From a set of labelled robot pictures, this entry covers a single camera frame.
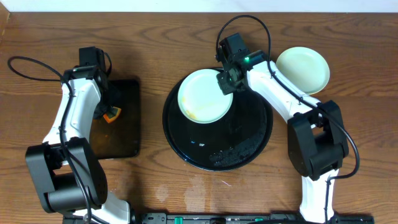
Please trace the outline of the orange green sponge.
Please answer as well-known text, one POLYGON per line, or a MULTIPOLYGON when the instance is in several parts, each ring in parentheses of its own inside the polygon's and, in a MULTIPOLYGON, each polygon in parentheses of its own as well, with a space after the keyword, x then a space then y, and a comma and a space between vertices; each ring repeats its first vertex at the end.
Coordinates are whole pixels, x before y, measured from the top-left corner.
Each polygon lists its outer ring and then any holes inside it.
POLYGON ((119 117, 120 114, 121 114, 121 108, 111 106, 105 112, 105 114, 103 115, 103 118, 105 119, 105 121, 107 123, 112 123, 119 117))

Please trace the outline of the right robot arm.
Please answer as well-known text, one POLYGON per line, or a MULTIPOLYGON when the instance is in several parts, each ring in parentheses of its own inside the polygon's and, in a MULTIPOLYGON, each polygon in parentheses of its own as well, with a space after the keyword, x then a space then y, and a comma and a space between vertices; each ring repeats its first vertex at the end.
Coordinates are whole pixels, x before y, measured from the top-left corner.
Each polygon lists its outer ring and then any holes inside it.
POLYGON ((241 35, 218 39, 216 59, 223 65, 217 76, 222 92, 251 90, 262 96, 287 123, 288 155, 302 176, 300 214, 307 222, 328 223, 334 179, 348 155, 344 135, 326 113, 341 120, 336 103, 321 103, 289 81, 267 54, 251 52, 241 35))

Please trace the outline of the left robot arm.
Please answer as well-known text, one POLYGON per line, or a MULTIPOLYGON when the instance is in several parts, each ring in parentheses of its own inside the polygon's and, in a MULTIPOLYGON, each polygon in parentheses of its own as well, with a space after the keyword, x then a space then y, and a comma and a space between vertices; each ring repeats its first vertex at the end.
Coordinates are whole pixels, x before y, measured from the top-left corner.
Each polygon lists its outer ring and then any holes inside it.
POLYGON ((111 60, 96 47, 79 49, 79 64, 60 77, 62 100, 42 144, 25 154, 42 208, 80 223, 130 223, 129 204, 108 191, 89 138, 94 119, 113 122, 120 96, 108 76, 111 60))

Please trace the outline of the light green plate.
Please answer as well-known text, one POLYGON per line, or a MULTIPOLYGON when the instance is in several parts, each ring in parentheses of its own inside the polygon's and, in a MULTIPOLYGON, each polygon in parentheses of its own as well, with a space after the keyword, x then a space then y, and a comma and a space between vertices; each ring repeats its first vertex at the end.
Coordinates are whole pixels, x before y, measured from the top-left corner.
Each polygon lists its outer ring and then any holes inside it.
POLYGON ((330 80, 330 68, 324 57, 307 47, 283 51, 276 65, 286 78, 309 95, 322 91, 330 80))
POLYGON ((219 71, 201 69, 189 74, 178 87, 177 102, 182 114, 195 123, 221 119, 233 103, 233 94, 224 95, 217 81, 219 71))

